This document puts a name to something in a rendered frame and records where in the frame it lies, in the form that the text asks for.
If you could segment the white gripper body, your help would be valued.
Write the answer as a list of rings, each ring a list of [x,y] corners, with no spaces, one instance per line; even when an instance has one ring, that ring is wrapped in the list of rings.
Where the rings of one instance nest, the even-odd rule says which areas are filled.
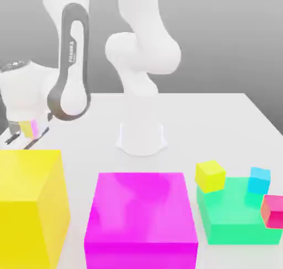
[[[30,149],[34,144],[37,143],[47,132],[49,128],[42,133],[38,139],[26,138],[23,133],[16,133],[12,135],[10,130],[7,128],[0,135],[0,149],[2,150],[18,150],[18,149]]]

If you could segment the small yellow cube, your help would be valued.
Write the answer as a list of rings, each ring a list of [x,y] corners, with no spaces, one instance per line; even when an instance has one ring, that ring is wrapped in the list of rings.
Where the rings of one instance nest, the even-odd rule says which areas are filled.
[[[211,193],[224,189],[226,171],[215,161],[196,164],[195,182],[203,193]]]

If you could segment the small cyan cube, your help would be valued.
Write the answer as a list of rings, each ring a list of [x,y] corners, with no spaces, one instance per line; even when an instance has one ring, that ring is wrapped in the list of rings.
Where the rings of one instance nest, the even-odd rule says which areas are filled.
[[[271,171],[258,167],[251,167],[248,179],[248,192],[255,194],[267,194],[269,191]]]

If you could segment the small red cube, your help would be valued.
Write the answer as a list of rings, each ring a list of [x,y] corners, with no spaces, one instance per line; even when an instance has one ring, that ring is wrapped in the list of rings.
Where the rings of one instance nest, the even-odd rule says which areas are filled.
[[[283,230],[283,196],[265,194],[260,213],[267,228]]]

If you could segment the large yellow box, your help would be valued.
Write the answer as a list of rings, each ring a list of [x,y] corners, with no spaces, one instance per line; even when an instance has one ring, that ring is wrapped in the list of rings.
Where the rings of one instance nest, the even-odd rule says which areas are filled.
[[[0,269],[56,269],[69,223],[60,150],[1,150]]]

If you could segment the large magenta box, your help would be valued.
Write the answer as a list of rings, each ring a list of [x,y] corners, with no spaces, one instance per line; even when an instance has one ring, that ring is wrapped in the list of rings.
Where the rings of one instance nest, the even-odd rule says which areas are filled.
[[[87,269],[196,269],[182,173],[100,173],[84,238]]]

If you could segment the large green box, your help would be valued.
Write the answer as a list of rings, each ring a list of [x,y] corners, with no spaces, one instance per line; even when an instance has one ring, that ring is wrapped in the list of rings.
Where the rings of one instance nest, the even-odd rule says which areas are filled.
[[[196,190],[207,242],[210,245],[278,245],[283,230],[269,229],[261,217],[263,195],[248,192],[247,177],[228,177],[224,189]]]

